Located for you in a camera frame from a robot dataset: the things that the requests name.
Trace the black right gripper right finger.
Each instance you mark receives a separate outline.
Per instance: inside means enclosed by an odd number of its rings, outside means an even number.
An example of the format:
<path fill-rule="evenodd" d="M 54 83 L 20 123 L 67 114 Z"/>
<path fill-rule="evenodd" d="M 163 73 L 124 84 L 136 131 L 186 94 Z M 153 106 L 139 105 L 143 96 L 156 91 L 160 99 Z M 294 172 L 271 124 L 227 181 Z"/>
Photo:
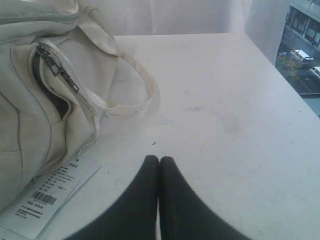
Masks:
<path fill-rule="evenodd" d="M 249 239 L 199 198 L 172 157 L 162 157 L 159 169 L 159 217 L 163 240 Z"/>

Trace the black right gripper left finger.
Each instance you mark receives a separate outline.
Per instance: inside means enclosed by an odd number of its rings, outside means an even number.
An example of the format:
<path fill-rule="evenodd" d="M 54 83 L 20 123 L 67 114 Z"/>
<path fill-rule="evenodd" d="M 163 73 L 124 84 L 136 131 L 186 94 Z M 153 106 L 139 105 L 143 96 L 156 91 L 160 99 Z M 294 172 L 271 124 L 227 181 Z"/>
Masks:
<path fill-rule="evenodd" d="M 147 155 L 132 182 L 98 218 L 68 240 L 155 240 L 160 161 Z"/>

